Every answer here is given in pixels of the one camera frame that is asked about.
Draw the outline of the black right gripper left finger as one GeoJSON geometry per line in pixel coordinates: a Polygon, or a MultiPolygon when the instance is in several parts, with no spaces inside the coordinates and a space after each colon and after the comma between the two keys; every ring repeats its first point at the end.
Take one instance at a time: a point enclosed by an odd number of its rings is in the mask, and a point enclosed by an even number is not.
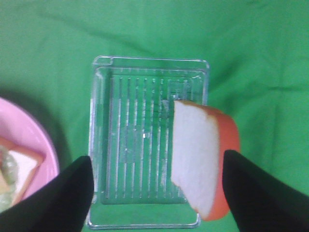
{"type": "Polygon", "coordinates": [[[2,232],[80,232],[94,194],[90,157],[82,156],[43,188],[0,215],[2,232]]]}

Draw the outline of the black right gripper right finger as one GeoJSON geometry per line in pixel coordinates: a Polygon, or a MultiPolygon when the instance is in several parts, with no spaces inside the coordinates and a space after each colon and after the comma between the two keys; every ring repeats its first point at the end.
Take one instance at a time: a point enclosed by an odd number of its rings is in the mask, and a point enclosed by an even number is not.
{"type": "Polygon", "coordinates": [[[309,230],[309,197],[235,150],[224,152],[223,190],[241,232],[309,230]]]}

